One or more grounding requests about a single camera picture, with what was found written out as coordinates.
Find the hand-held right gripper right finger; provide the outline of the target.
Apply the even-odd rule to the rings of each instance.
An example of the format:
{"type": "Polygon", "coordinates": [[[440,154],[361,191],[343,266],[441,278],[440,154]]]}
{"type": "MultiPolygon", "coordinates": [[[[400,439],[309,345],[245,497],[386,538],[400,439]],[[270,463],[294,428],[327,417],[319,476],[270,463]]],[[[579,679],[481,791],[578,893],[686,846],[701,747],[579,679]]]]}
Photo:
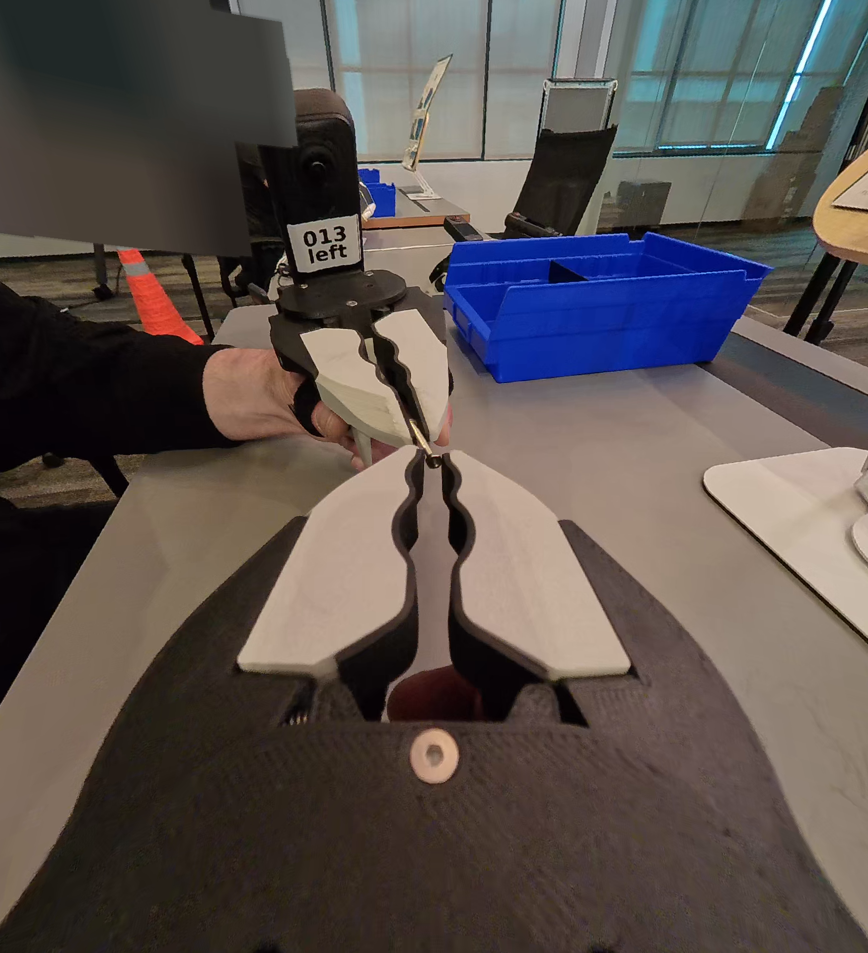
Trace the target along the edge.
{"type": "Polygon", "coordinates": [[[529,684],[622,677],[632,663],[554,513],[472,456],[442,458],[456,553],[448,637],[488,717],[529,684]]]}

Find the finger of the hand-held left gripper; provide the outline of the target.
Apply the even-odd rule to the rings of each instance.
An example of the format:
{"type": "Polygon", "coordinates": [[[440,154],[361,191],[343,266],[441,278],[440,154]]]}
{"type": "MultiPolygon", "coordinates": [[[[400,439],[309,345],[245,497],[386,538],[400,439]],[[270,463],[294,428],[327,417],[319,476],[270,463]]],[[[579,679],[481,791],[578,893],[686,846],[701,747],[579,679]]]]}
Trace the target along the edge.
{"type": "Polygon", "coordinates": [[[420,328],[384,328],[370,336],[380,351],[376,361],[353,329],[320,329],[300,339],[316,368],[321,401],[350,426],[357,442],[419,445],[409,413],[409,366],[401,363],[400,349],[405,345],[406,356],[418,355],[420,328]]]}
{"type": "Polygon", "coordinates": [[[374,321],[365,345],[375,358],[389,423],[376,423],[395,444],[410,444],[413,421],[425,439],[437,444],[448,421],[450,371],[447,349],[420,312],[410,309],[374,321]]]}

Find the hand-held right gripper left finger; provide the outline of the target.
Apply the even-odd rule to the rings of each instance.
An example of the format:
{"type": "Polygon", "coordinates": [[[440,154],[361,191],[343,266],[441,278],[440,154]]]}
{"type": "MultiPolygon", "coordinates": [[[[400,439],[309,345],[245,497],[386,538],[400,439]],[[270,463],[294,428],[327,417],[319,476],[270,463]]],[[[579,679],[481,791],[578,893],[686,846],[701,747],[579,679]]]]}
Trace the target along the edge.
{"type": "Polygon", "coordinates": [[[339,681],[365,717],[413,663],[419,641],[417,503],[425,457],[404,447],[309,514],[237,656],[243,672],[339,681]]]}

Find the person's left forearm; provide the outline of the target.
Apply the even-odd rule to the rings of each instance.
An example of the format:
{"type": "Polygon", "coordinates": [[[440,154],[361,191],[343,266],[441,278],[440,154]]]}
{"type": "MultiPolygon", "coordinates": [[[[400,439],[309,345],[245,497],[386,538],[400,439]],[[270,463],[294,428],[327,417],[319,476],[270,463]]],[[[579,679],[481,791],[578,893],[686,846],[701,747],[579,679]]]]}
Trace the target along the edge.
{"type": "Polygon", "coordinates": [[[0,282],[0,472],[46,452],[92,459],[227,448],[202,377],[215,346],[82,321],[0,282]]]}

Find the person's left hand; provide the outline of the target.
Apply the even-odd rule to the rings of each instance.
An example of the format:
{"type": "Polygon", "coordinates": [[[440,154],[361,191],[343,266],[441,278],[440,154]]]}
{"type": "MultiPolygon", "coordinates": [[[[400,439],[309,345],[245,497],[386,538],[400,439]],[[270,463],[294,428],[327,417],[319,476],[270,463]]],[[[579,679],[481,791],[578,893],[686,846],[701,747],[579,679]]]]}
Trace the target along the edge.
{"type": "Polygon", "coordinates": [[[342,446],[352,466],[369,462],[358,449],[346,421],[322,401],[312,403],[305,375],[283,368],[272,350],[222,349],[207,361],[202,375],[206,411],[214,426],[236,442],[310,436],[342,446]]]}

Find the small blue bin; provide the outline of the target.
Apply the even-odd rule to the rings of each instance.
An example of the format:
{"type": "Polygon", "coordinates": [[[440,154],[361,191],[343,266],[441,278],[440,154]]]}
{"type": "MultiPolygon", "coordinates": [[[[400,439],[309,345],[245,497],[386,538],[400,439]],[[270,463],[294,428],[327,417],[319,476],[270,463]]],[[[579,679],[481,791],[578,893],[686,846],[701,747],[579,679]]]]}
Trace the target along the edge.
{"type": "Polygon", "coordinates": [[[396,187],[382,182],[380,171],[375,168],[358,169],[358,177],[362,220],[394,217],[396,187]]]}

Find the blue plastic bin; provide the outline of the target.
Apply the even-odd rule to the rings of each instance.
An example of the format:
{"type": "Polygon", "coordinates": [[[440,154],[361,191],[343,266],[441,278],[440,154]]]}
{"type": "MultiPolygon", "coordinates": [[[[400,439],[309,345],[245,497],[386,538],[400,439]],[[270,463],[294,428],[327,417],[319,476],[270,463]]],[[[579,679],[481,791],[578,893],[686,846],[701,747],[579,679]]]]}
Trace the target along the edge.
{"type": "Polygon", "coordinates": [[[499,383],[714,360],[772,268],[648,232],[456,242],[459,336],[499,383]]]}

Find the orange traffic cone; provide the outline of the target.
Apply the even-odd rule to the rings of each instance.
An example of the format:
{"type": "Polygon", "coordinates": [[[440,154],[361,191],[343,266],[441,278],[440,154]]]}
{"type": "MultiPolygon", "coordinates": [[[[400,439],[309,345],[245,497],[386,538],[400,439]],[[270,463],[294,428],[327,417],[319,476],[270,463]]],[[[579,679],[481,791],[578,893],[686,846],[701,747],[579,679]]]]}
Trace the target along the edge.
{"type": "Polygon", "coordinates": [[[174,337],[201,346],[202,338],[179,315],[140,250],[120,247],[117,254],[143,330],[151,336],[174,337]]]}

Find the black mesh office chair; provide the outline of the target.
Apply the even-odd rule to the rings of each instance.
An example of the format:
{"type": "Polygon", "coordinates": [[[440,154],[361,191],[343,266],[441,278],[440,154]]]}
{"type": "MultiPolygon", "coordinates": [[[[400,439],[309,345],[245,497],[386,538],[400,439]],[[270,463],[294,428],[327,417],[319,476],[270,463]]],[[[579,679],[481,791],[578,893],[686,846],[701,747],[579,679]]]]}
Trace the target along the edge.
{"type": "Polygon", "coordinates": [[[611,156],[617,125],[587,133],[541,130],[501,239],[576,234],[611,156]]]}

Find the white board mat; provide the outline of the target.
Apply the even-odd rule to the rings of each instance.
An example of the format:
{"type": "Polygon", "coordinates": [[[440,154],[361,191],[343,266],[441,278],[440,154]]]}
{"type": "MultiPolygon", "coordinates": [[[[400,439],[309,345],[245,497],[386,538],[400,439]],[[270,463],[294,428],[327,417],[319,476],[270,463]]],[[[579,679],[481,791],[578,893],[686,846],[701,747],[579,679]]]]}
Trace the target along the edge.
{"type": "Polygon", "coordinates": [[[868,642],[865,453],[832,448],[721,464],[708,494],[868,642]]]}

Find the dark box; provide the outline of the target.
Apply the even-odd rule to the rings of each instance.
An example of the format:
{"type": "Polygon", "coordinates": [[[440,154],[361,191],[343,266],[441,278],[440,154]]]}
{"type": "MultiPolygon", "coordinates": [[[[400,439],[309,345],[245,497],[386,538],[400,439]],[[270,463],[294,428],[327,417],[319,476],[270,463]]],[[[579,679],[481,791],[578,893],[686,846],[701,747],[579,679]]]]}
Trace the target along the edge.
{"type": "Polygon", "coordinates": [[[659,226],[666,208],[671,182],[662,180],[622,180],[615,197],[614,228],[642,234],[659,226]]]}

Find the silver framed panel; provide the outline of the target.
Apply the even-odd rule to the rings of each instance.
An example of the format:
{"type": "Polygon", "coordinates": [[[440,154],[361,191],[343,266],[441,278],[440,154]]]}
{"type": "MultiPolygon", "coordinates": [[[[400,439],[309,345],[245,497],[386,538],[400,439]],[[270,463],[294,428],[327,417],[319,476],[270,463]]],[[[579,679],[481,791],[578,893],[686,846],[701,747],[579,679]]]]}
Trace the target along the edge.
{"type": "Polygon", "coordinates": [[[547,78],[537,133],[572,135],[606,129],[617,89],[614,78],[547,78]]]}

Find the person's black clothing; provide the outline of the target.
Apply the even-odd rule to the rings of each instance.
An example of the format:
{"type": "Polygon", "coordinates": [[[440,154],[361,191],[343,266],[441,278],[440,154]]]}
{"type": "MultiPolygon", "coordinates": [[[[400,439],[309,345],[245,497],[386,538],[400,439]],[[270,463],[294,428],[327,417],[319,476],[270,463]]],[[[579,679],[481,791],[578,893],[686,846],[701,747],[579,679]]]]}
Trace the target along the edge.
{"type": "Polygon", "coordinates": [[[19,508],[0,496],[0,703],[116,508],[19,508]]]}

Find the stack of cardboard boxes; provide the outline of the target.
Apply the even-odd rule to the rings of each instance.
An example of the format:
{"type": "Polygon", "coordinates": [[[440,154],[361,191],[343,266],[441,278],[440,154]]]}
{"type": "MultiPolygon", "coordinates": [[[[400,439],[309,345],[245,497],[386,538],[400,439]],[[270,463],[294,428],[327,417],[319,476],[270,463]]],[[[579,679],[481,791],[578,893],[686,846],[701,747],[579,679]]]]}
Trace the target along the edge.
{"type": "Polygon", "coordinates": [[[842,94],[840,85],[822,88],[805,113],[801,127],[785,134],[751,187],[743,209],[744,229],[773,232],[799,217],[815,181],[842,94]]]}

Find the wooden round table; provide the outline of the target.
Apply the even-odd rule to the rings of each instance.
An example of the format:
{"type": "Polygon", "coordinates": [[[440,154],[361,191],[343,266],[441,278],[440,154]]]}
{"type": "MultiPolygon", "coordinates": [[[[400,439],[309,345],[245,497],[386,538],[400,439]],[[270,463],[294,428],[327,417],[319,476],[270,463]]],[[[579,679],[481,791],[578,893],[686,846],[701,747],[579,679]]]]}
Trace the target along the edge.
{"type": "Polygon", "coordinates": [[[868,210],[838,208],[834,201],[868,173],[868,149],[828,186],[812,216],[812,229],[825,254],[789,316],[784,333],[799,337],[829,282],[824,299],[805,335],[805,342],[821,345],[833,329],[833,313],[859,265],[868,266],[868,210]]]}

